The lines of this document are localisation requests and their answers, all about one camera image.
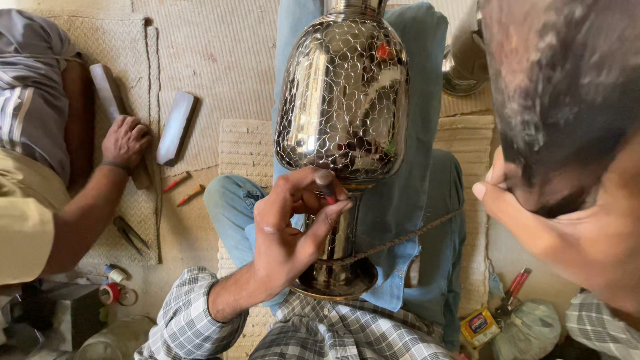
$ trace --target vase neck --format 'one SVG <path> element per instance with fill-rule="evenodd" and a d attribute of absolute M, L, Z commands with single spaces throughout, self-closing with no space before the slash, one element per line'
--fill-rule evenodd
<path fill-rule="evenodd" d="M 324 14 L 350 14 L 382 17 L 388 0 L 324 0 Z"/>

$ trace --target tweezers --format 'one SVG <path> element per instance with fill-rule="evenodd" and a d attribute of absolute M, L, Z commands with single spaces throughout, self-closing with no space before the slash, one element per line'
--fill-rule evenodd
<path fill-rule="evenodd" d="M 126 241 L 129 246 L 131 246 L 138 253 L 138 255 L 144 256 L 142 254 L 142 251 L 140 251 L 136 244 L 133 243 L 131 237 L 135 238 L 139 243 L 144 245 L 147 250 L 151 251 L 151 248 L 145 242 L 145 240 L 122 217 L 115 217 L 113 219 L 113 225 L 116 227 L 116 229 L 118 229 L 118 233 L 120 233 L 120 236 L 122 236 L 124 241 Z"/>

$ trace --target checkered shirt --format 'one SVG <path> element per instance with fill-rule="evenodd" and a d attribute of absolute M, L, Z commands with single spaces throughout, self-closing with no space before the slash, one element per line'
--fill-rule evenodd
<path fill-rule="evenodd" d="M 243 331 L 248 311 L 228 323 L 211 318 L 207 296 L 218 278 L 204 267 L 185 270 L 164 301 L 149 341 L 135 359 L 214 359 Z M 362 301 L 313 300 L 293 291 L 250 359 L 451 359 L 442 331 L 409 312 Z"/>
<path fill-rule="evenodd" d="M 621 360 L 640 359 L 640 332 L 617 319 L 592 293 L 582 293 L 566 311 L 566 327 L 577 341 Z"/>

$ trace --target woven mat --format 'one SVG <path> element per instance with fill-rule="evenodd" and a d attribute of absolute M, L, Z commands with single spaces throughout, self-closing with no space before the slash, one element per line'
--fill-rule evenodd
<path fill-rule="evenodd" d="M 486 305 L 489 274 L 486 253 L 488 217 L 471 187 L 484 180 L 489 170 L 493 116 L 446 117 L 438 123 L 433 147 L 450 151 L 462 168 L 465 186 L 467 242 L 462 248 L 460 284 L 462 287 L 458 315 L 467 317 Z"/>
<path fill-rule="evenodd" d="M 154 136 L 159 134 L 157 93 L 159 90 L 157 31 L 145 26 L 145 17 L 133 13 L 82 12 L 77 10 L 37 10 L 55 21 L 71 36 L 72 42 L 83 53 L 87 65 L 104 63 L 117 78 L 126 96 L 126 103 L 133 114 L 148 124 Z M 95 158 L 102 159 L 101 144 L 111 122 L 96 99 Z M 159 168 L 148 161 L 156 185 L 159 186 Z M 144 253 L 140 257 L 120 237 L 115 227 L 108 226 L 96 244 L 83 258 L 80 267 L 96 263 L 158 264 L 158 214 L 157 189 L 137 191 L 132 181 L 122 196 L 118 214 L 146 240 L 149 252 L 138 244 Z"/>
<path fill-rule="evenodd" d="M 409 4 L 420 0 L 391 0 Z M 431 0 L 449 19 L 447 40 L 475 0 Z M 278 0 L 132 0 L 135 12 L 146 13 L 160 29 L 159 51 L 163 87 L 162 121 L 176 90 L 202 100 L 184 155 L 164 176 L 222 165 L 219 134 L 222 119 L 270 119 L 275 83 Z M 443 95 L 440 116 L 491 108 L 488 86 L 457 99 Z"/>
<path fill-rule="evenodd" d="M 467 242 L 462 250 L 460 270 L 461 300 L 458 314 L 467 316 L 486 304 L 488 297 L 488 261 L 486 257 L 487 216 L 471 192 L 489 169 L 493 136 L 492 116 L 447 117 L 440 119 L 433 147 L 450 151 L 460 162 L 465 185 Z M 273 177 L 273 140 L 271 123 L 260 120 L 222 120 L 220 128 L 219 174 L 248 177 L 268 187 Z M 227 250 L 218 242 L 218 272 L 232 273 L 234 266 Z M 252 308 L 245 329 L 225 359 L 246 359 L 273 322 L 269 309 Z"/>

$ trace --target red pencil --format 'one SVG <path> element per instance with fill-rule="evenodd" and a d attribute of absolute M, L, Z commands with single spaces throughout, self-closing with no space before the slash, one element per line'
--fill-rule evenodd
<path fill-rule="evenodd" d="M 185 202 L 191 200 L 195 195 L 198 195 L 204 190 L 205 190 L 205 186 L 202 184 L 199 184 L 198 186 L 195 187 L 195 189 L 193 189 L 193 191 L 189 195 L 183 197 L 182 200 L 180 200 L 180 202 L 176 206 L 182 206 Z"/>
<path fill-rule="evenodd" d="M 169 192 L 171 189 L 175 188 L 176 185 L 183 182 L 187 177 L 191 176 L 188 171 L 185 171 L 184 174 L 177 177 L 175 180 L 171 182 L 171 184 L 167 185 L 164 189 L 162 189 L 162 193 Z"/>

